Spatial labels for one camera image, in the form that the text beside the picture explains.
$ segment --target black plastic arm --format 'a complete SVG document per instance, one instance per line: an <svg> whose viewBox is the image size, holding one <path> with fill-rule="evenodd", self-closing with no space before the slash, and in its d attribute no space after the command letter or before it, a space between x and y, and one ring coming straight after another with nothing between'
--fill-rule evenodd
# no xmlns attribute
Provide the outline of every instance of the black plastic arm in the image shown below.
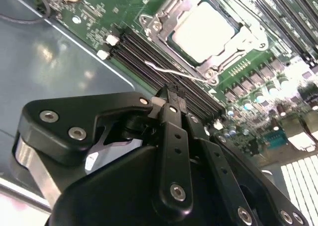
<svg viewBox="0 0 318 226"><path fill-rule="evenodd" d="M54 118L50 115L48 122L41 120L40 114L45 110L56 113L58 120L49 122ZM129 114L147 116L151 110L152 103L136 92L37 100L24 106L18 132L26 144L57 162L78 165L98 141L98 127L112 127ZM85 134L82 141L70 137L73 127L85 131L74 132Z"/></svg>

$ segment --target wire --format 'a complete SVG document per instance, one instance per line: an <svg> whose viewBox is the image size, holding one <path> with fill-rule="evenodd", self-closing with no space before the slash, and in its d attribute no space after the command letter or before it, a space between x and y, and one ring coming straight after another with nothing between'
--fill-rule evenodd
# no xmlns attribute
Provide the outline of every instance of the wire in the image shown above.
<svg viewBox="0 0 318 226"><path fill-rule="evenodd" d="M50 14L51 14L51 8L50 8L49 3L46 0L41 0L41 1L44 4L46 10L45 10L45 14L39 19L22 20L22 19L16 19L16 18L13 18L13 17L9 17L9 16L6 16L6 15L1 14L1 13L0 13L0 19L6 20L6 21L9 21L9 22L13 22L13 23L18 23L18 24L37 24L37 23L40 23L43 20L49 18Z"/></svg>
<svg viewBox="0 0 318 226"><path fill-rule="evenodd" d="M171 73L171 74L175 74L175 75L180 75L180 76L183 76L183 77L186 77L186 78L190 78L190 79L194 79L194 80L197 80L197 81L201 81L201 82L204 82L204 83L208 83L209 82L209 80L196 78L196 77L193 77L193 76L190 76L190 75L186 75L186 74L178 72L178 71L166 70L166 69L159 68L159 67L155 66L153 63L151 63L149 61L144 61L144 62L145 62L145 64L147 66L155 69L156 71L165 72L165 73Z"/></svg>

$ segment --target integrated circuit chip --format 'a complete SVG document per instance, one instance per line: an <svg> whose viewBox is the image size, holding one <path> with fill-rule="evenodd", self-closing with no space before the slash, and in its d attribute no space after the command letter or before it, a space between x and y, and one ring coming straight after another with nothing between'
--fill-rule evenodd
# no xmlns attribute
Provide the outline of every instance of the integrated circuit chip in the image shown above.
<svg viewBox="0 0 318 226"><path fill-rule="evenodd" d="M259 75L257 72L252 72L249 76L249 78L255 83L255 84L264 84L265 81L263 78Z"/></svg>
<svg viewBox="0 0 318 226"><path fill-rule="evenodd" d="M198 63L222 52L235 35L226 19L205 1L190 14L185 12L179 22L172 39Z"/></svg>
<svg viewBox="0 0 318 226"><path fill-rule="evenodd" d="M271 79L275 76L275 74L269 69L268 66L264 65L264 66L261 66L259 68L259 71L262 73L262 75L267 78L267 79Z"/></svg>

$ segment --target capacitor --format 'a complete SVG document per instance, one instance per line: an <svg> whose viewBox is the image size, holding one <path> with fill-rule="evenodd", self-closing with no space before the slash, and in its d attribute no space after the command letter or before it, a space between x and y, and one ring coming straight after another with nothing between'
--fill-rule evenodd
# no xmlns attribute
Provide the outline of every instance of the capacitor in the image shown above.
<svg viewBox="0 0 318 226"><path fill-rule="evenodd" d="M243 134L244 136L248 136L248 135L249 135L249 130L248 130L248 129L243 129L243 130L242 130L242 134Z"/></svg>
<svg viewBox="0 0 318 226"><path fill-rule="evenodd" d="M278 124L278 121L277 121L276 118L272 118L271 126L272 126L274 131L278 131L279 130L279 124Z"/></svg>
<svg viewBox="0 0 318 226"><path fill-rule="evenodd" d="M280 86L282 89L290 88L290 82L286 76L282 76L278 79Z"/></svg>
<svg viewBox="0 0 318 226"><path fill-rule="evenodd" d="M253 109L252 102L251 102L249 99L243 100L242 103L243 103L244 109L246 109L246 110L251 110L251 109Z"/></svg>
<svg viewBox="0 0 318 226"><path fill-rule="evenodd" d="M224 130L223 130L223 136L224 136L225 138L229 138L229 137L230 137L230 133L229 133L229 130L228 130L228 129L224 129Z"/></svg>
<svg viewBox="0 0 318 226"><path fill-rule="evenodd" d="M234 125L229 126L229 134L230 136L235 136L237 134L237 128Z"/></svg>
<svg viewBox="0 0 318 226"><path fill-rule="evenodd" d="M230 117L234 116L234 108L233 108L233 106L228 106L227 107L227 115L230 116Z"/></svg>
<svg viewBox="0 0 318 226"><path fill-rule="evenodd" d="M271 96L275 97L278 94L278 89L273 83L268 84L266 87Z"/></svg>
<svg viewBox="0 0 318 226"><path fill-rule="evenodd" d="M256 92L254 96L257 103L263 103L266 100L261 91Z"/></svg>
<svg viewBox="0 0 318 226"><path fill-rule="evenodd" d="M281 117L286 116L286 110L285 110L285 108L284 108L284 106L283 106L282 104L278 104L278 105L276 106L276 109L277 109L278 114L279 114Z"/></svg>
<svg viewBox="0 0 318 226"><path fill-rule="evenodd" d="M309 104L309 106L312 108L312 110L316 111L318 110L318 102L312 102Z"/></svg>

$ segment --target black cable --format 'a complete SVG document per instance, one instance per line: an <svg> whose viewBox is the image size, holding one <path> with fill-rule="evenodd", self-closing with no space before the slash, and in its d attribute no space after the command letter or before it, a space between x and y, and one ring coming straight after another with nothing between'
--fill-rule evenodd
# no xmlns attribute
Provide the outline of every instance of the black cable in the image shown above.
<svg viewBox="0 0 318 226"><path fill-rule="evenodd" d="M39 22L42 22L43 20L47 19L50 16L51 8L50 8L49 3L46 0L41 0L41 1L44 4L46 10L45 10L45 14L39 19L36 19L36 20L22 20L22 19L9 17L9 16L6 16L6 15L1 14L1 13L0 13L0 19L6 20L6 21L9 21L9 22L13 22L13 23L18 23L18 24L37 24Z"/></svg>

